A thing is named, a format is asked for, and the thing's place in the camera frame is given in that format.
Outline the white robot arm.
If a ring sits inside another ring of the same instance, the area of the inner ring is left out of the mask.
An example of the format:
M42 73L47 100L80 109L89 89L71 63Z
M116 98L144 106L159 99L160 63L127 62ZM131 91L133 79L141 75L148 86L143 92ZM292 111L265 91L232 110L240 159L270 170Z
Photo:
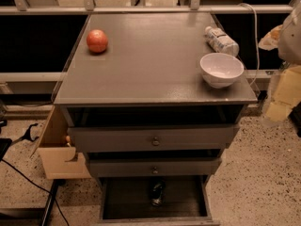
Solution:
M301 103L301 3L296 5L282 25L268 32L259 43L263 50L278 49L278 56L291 64L273 87L265 117L273 122L284 121Z

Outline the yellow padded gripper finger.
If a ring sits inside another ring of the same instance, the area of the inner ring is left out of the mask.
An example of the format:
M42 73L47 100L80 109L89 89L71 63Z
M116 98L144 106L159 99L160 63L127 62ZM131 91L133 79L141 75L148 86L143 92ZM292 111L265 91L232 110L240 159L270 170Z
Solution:
M272 96L263 110L264 116L269 121L281 122L301 103L301 66L286 69L271 86Z

